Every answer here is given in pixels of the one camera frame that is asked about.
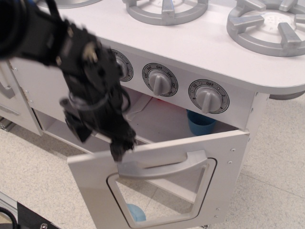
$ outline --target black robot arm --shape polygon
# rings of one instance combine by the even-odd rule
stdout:
[[[122,70],[109,48],[68,20],[63,21],[54,0],[46,1],[51,14],[32,0],[0,0],[0,59],[20,57],[60,68],[69,98],[60,104],[66,123],[82,142],[92,131],[112,140],[111,153],[121,161],[132,149],[135,132],[122,116]]]

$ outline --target burner grate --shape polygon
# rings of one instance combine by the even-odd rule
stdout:
[[[246,29],[262,26],[265,19],[261,15],[242,17],[250,11],[263,12],[278,10],[294,15],[294,23],[305,24],[305,7],[298,0],[237,0],[236,7],[230,12],[227,21],[229,35],[239,45],[251,51],[270,56],[299,56],[305,54],[305,41],[302,41],[287,22],[278,23],[280,43],[263,41],[246,33]]]
[[[202,16],[208,7],[208,0],[197,0],[189,10],[176,13],[173,0],[163,0],[162,13],[147,12],[137,6],[140,0],[123,0],[128,13],[138,21],[151,25],[179,25],[193,21]]]

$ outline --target cabinet door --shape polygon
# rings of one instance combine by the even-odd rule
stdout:
[[[34,112],[7,62],[0,62],[0,116],[41,135]]]
[[[224,220],[247,142],[247,133],[233,130],[137,146],[119,164],[108,151],[68,163],[98,229],[185,229]],[[190,205],[179,215],[137,221],[122,179],[145,180]]]

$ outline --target blue cup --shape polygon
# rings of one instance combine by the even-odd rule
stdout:
[[[194,135],[208,135],[212,133],[216,120],[187,110],[189,127]]]

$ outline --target gray handle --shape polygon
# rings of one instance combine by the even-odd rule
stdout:
[[[131,179],[159,179],[169,175],[183,172],[190,168],[203,166],[207,162],[204,150],[187,153],[187,159],[181,163],[166,166],[141,168],[136,161],[118,164],[121,178]]]
[[[0,93],[3,94],[8,99],[15,96],[15,93],[11,87],[4,87],[0,82]]]

